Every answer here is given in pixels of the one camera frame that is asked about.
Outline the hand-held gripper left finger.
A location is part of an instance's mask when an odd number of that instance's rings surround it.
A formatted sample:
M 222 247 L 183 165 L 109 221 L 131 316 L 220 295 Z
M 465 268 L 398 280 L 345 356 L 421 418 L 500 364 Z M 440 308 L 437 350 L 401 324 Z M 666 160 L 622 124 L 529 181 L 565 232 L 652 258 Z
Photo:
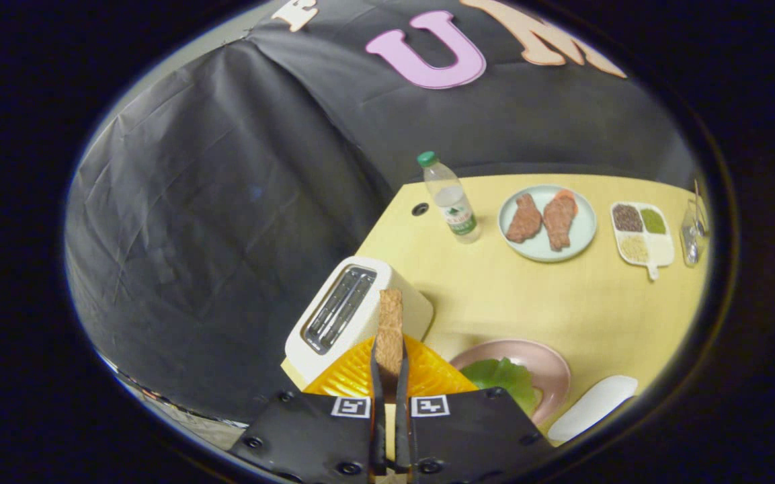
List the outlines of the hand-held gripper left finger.
M 385 416 L 374 338 L 348 350 L 317 377 L 338 380 L 360 396 L 335 391 L 282 391 L 258 414 L 230 453 L 298 483 L 374 483 L 387 474 Z

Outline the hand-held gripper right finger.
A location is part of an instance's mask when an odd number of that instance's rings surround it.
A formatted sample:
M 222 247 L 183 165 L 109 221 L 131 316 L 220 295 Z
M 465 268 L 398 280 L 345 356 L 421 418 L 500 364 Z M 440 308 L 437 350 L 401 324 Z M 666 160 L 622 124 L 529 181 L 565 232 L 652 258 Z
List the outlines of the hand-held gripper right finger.
M 556 353 L 502 338 L 452 359 L 476 389 L 412 397 L 409 483 L 530 483 L 556 448 L 540 426 L 556 410 Z

